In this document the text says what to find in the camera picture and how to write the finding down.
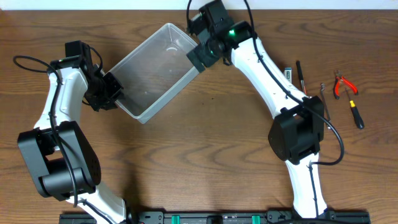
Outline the clear plastic container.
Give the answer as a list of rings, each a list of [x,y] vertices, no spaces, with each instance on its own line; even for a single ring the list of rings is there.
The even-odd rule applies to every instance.
[[[163,25],[110,70],[123,86],[116,104],[148,122],[199,74],[187,57],[196,46],[174,24]]]

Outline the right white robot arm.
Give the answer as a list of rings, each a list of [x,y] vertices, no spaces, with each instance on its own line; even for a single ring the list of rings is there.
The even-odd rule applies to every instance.
[[[187,57],[199,71],[223,60],[252,83],[270,111],[268,134],[276,156],[285,162],[294,192],[294,210],[301,218],[317,218],[327,208],[318,167],[323,140],[323,103],[291,84],[268,56],[252,21],[233,21],[221,1],[211,1],[186,17],[187,30],[199,44]]]

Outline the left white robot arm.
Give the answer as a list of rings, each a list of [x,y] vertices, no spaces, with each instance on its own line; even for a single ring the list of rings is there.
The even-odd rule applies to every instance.
[[[50,81],[45,107],[17,145],[38,193],[66,201],[87,213],[64,215],[64,223],[132,223],[126,201],[101,181],[100,162],[79,123],[81,106],[111,110],[123,86],[102,64],[93,64],[95,49],[76,40],[65,44],[65,58],[45,66]]]

